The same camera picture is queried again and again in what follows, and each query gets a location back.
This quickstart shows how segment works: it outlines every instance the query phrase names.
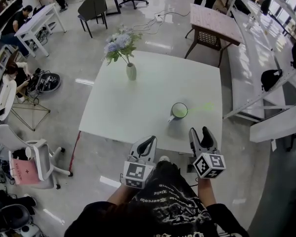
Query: table top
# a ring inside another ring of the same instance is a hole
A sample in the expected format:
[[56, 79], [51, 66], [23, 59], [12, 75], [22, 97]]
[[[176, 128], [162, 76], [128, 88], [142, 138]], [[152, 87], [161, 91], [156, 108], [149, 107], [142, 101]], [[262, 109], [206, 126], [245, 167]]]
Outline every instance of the table top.
[[[134, 51], [137, 79], [128, 80], [126, 63], [104, 61], [96, 77], [79, 130], [105, 138], [135, 143], [154, 135], [157, 148], [192, 153], [188, 132], [202, 138], [208, 127], [218, 147], [222, 140], [220, 70], [174, 56]], [[189, 109], [181, 120], [168, 123], [172, 106]]]
[[6, 117], [9, 115], [10, 111], [11, 111], [11, 108], [13, 106], [13, 102], [14, 102], [14, 98], [15, 98], [15, 94], [16, 94], [16, 82], [15, 80], [12, 80], [10, 81], [8, 84], [4, 84], [3, 85], [3, 88], [1, 90], [1, 93], [0, 93], [0, 104], [2, 102], [2, 98], [3, 98], [3, 95], [4, 95], [4, 92], [6, 90], [9, 90], [9, 94], [8, 94], [8, 97], [6, 99], [6, 102], [5, 102], [5, 112], [3, 115], [0, 116], [0, 120], [3, 121], [6, 119]]
[[190, 23], [217, 33], [219, 38], [244, 43], [236, 21], [216, 10], [191, 3]]
[[54, 7], [55, 3], [51, 3], [47, 6], [45, 6], [42, 10], [40, 10], [38, 13], [36, 13], [29, 22], [26, 22], [21, 28], [15, 33], [15, 36], [19, 36], [22, 34], [27, 33], [30, 29], [32, 29], [35, 24], [43, 17], [45, 16], [49, 11], [51, 11]]

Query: sneaker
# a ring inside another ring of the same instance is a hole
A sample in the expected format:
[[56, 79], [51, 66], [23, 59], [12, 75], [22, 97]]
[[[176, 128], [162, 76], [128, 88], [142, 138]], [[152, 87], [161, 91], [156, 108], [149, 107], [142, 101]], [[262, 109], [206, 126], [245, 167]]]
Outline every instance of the sneaker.
[[67, 10], [67, 8], [62, 8], [62, 9], [60, 9], [59, 12], [63, 12], [63, 11], [65, 11], [65, 10]]
[[17, 97], [17, 100], [18, 100], [18, 103], [19, 104], [23, 104], [25, 102], [25, 97], [22, 96], [22, 97]]
[[159, 161], [163, 161], [163, 160], [166, 160], [166, 161], [170, 162], [170, 158], [167, 157], [167, 156], [160, 157]]
[[24, 197], [30, 197], [31, 199], [33, 199], [34, 202], [35, 202], [35, 205], [33, 205], [33, 206], [37, 206], [37, 202], [36, 202], [36, 200], [32, 196], [30, 196], [29, 194], [25, 193], [24, 194]]

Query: vase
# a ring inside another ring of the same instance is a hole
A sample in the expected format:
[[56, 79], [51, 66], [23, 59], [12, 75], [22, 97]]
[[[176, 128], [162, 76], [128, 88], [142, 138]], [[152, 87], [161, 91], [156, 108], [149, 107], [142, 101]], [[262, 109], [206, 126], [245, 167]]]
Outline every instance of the vase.
[[130, 79], [131, 81], [136, 80], [137, 71], [136, 71], [136, 67], [133, 63], [130, 62], [127, 64], [126, 73], [127, 73], [128, 79]]

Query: white office chair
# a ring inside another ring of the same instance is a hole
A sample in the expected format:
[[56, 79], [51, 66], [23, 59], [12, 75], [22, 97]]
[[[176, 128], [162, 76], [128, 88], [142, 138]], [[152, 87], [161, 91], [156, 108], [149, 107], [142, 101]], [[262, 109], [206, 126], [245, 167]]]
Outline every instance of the white office chair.
[[60, 185], [57, 183], [53, 171], [68, 175], [69, 177], [73, 176], [72, 172], [55, 166], [56, 158], [60, 152], [65, 151], [64, 148], [59, 147], [55, 152], [52, 152], [47, 145], [47, 141], [44, 139], [25, 142], [7, 124], [0, 125], [0, 143], [9, 150], [10, 169], [12, 169], [12, 152], [27, 147], [31, 149], [33, 152], [32, 155], [35, 156], [38, 177], [41, 181], [39, 184], [31, 185], [31, 187], [38, 189], [60, 189]]

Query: pink bag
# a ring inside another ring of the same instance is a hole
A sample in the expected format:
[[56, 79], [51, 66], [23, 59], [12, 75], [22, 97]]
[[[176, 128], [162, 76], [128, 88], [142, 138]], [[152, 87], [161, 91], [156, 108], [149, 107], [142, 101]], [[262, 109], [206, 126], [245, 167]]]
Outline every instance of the pink bag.
[[12, 159], [12, 172], [16, 184], [38, 184], [40, 182], [35, 159]]

